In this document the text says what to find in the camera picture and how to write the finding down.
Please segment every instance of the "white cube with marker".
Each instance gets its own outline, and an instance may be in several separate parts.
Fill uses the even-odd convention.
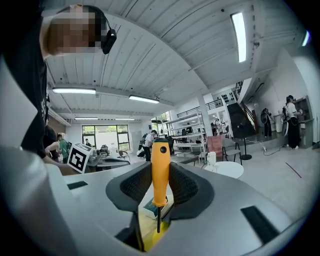
[[[81,143],[73,144],[68,157],[67,165],[77,172],[84,174],[89,156],[92,151],[93,148],[90,146],[83,145]]]

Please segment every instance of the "red line on floor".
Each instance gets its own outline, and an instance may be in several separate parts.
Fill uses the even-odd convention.
[[[302,177],[299,175],[299,173],[297,173],[296,170],[293,169],[287,162],[286,162],[286,164],[287,164],[296,174],[298,174],[298,176],[299,176],[300,178],[302,178]]]

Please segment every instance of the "column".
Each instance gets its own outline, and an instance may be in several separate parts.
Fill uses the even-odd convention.
[[[210,120],[209,120],[209,115],[208,115],[208,111],[207,111],[207,107],[206,107],[206,103],[205,103],[204,97],[201,94],[199,94],[197,96],[197,98],[198,98],[198,102],[199,102],[200,109],[201,109],[201,115],[202,115],[202,119],[203,119],[203,125],[204,125],[204,128],[205,128],[206,136],[207,137],[213,136],[212,129],[211,129],[211,124],[210,124]]]

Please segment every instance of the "fluorescent light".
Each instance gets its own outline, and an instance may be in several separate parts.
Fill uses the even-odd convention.
[[[134,118],[115,118],[115,120],[135,120]]]
[[[310,37],[310,34],[309,34],[309,31],[307,30],[305,33],[305,38],[303,40],[302,46],[306,46],[306,44],[308,43],[309,37]]]
[[[247,43],[246,43],[246,28],[245,28],[245,21],[242,15],[242,12],[233,14],[231,16],[236,40],[238,44],[238,57],[239,62],[244,62],[247,56]]]
[[[52,89],[55,94],[96,94],[96,89],[86,88],[58,88]]]
[[[98,120],[98,117],[75,117],[75,120]]]
[[[159,103],[159,100],[156,100],[156,99],[145,98],[145,97],[134,96],[134,95],[130,95],[129,99],[136,100],[136,101],[142,101],[142,102],[149,102],[149,103]]]

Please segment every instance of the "screwdriver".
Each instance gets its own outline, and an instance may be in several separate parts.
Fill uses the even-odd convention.
[[[168,140],[156,138],[152,146],[151,174],[153,184],[153,201],[157,209],[157,229],[160,233],[161,209],[166,206],[166,191],[169,181],[170,150]]]

